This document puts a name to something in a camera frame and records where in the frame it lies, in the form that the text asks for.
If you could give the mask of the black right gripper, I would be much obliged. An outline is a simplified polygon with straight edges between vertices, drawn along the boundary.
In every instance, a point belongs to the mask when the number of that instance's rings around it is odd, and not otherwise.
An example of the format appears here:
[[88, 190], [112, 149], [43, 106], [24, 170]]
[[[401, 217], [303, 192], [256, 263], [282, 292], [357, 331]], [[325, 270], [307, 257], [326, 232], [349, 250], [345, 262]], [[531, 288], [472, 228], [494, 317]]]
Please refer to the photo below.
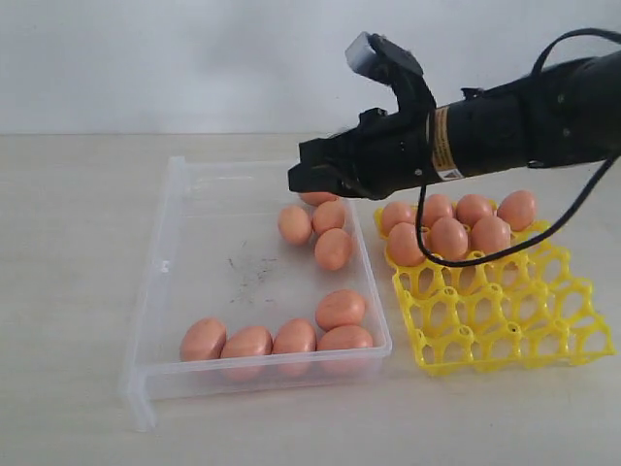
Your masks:
[[535, 77], [467, 88], [463, 100], [415, 123], [390, 129], [387, 121], [300, 143], [289, 190], [379, 200], [513, 168], [604, 160], [620, 151], [620, 60], [571, 60]]

